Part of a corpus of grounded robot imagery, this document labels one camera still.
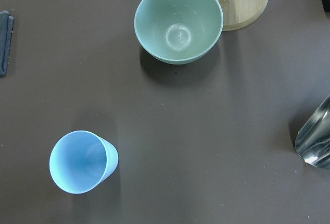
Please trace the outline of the blue plastic cup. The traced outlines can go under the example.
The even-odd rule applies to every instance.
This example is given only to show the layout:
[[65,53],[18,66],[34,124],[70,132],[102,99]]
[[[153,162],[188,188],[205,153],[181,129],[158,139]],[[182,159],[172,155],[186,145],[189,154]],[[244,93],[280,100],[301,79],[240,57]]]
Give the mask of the blue plastic cup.
[[117,168],[113,144],[89,131],[73,131],[58,140],[50,158],[54,183],[71,194],[86,193],[106,180]]

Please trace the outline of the green plastic bowl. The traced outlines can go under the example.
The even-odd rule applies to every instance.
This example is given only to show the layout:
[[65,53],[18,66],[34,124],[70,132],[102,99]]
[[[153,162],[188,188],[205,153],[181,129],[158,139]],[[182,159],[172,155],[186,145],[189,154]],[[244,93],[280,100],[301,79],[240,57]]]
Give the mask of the green plastic bowl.
[[142,0],[134,17],[140,45],[159,61],[183,65],[207,54],[223,30],[218,0]]

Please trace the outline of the metal ice scoop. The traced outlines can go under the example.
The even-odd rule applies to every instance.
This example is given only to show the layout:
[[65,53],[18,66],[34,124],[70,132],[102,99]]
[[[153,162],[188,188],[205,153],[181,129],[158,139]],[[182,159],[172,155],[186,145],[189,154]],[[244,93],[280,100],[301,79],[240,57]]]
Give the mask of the metal ice scoop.
[[305,163],[329,170],[329,97],[298,131],[294,147]]

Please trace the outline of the grey folded cloth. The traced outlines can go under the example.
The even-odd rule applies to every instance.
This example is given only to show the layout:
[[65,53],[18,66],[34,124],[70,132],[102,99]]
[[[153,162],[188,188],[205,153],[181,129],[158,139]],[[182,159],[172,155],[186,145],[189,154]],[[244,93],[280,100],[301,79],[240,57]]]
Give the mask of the grey folded cloth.
[[1,76],[7,74],[13,26],[14,17],[7,10],[1,11]]

